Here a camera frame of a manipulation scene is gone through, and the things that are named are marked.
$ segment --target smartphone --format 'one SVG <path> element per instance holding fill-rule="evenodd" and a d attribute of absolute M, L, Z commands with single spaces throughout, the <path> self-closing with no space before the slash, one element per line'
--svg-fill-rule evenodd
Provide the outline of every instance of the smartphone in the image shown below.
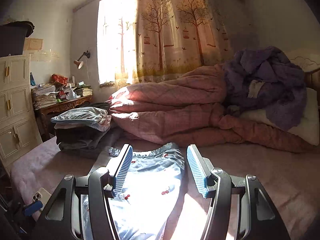
<path fill-rule="evenodd" d="M 33 202 L 35 201 L 41 201 L 42 208 L 41 211 L 44 209 L 44 206 L 49 201 L 49 198 L 51 197 L 51 194 L 46 191 L 43 187 L 41 187 L 32 197 Z"/>

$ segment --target tissue box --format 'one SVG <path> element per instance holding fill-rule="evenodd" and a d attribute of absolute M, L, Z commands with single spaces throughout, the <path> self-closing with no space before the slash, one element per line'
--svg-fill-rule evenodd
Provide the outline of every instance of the tissue box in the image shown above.
<path fill-rule="evenodd" d="M 66 78 L 66 77 L 64 77 L 62 75 L 59 75 L 59 74 L 53 74 L 51 76 L 51 78 L 52 78 L 53 82 L 59 82 L 59 83 L 64 84 L 64 85 L 66 85 L 67 81 L 68 81 L 68 78 Z"/>

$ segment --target tree print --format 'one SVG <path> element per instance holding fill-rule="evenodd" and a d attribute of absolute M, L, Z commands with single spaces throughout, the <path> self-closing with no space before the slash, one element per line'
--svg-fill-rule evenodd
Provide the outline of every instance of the tree print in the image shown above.
<path fill-rule="evenodd" d="M 121 73 L 123 74 L 125 72 L 124 70 L 124 51 L 123 51 L 123 35 L 124 35 L 124 32 L 123 32 L 123 21 L 122 21 L 122 18 L 119 19 L 120 23 L 118 24 L 118 26 L 120 26 L 120 30 L 121 30 L 121 33 L 118 33 L 121 35 Z"/>
<path fill-rule="evenodd" d="M 200 61 L 201 65 L 204 65 L 198 26 L 201 24 L 206 25 L 209 23 L 208 6 L 203 0 L 182 0 L 181 3 L 177 5 L 177 8 L 178 11 L 182 14 L 182 20 L 184 21 L 184 23 L 194 25 L 196 29 Z"/>
<path fill-rule="evenodd" d="M 145 20 L 144 29 L 158 33 L 158 47 L 159 47 L 159 69 L 162 71 L 162 45 L 161 45 L 161 31 L 162 26 L 168 25 L 173 15 L 170 0 L 151 0 L 151 3 L 146 3 L 146 11 L 141 13 L 141 17 Z"/>

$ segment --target carved wooden desk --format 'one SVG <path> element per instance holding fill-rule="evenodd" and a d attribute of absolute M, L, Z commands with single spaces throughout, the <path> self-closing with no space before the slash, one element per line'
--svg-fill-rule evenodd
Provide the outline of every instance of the carved wooden desk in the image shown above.
<path fill-rule="evenodd" d="M 46 116 L 47 114 L 54 114 L 54 113 L 62 113 L 70 109 L 74 109 L 76 106 L 81 105 L 85 102 L 91 103 L 91 97 L 92 96 L 85 96 L 85 97 L 80 97 L 76 99 L 71 99 L 71 100 L 66 100 L 61 103 L 56 103 L 51 106 L 46 106 L 43 108 L 40 108 L 35 111 L 36 116 L 40 117 L 42 127 L 44 129 L 44 135 L 45 139 L 49 140 L 49 130 L 47 127 L 47 121 L 46 121 Z"/>

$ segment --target bird cage print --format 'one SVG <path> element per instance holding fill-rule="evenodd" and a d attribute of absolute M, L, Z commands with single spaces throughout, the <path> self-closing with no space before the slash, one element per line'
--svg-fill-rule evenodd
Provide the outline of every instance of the bird cage print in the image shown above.
<path fill-rule="evenodd" d="M 189 32 L 187 31 L 186 28 L 184 28 L 184 30 L 182 31 L 182 34 L 183 34 L 183 37 L 184 37 L 185 39 L 188 39 L 188 38 L 189 38 Z"/>
<path fill-rule="evenodd" d="M 150 38 L 149 38 L 148 34 L 146 36 L 144 36 L 143 43 L 144 44 L 150 44 Z"/>
<path fill-rule="evenodd" d="M 226 32 L 222 33 L 222 38 L 224 41 L 227 41 L 228 40 L 228 35 Z"/>

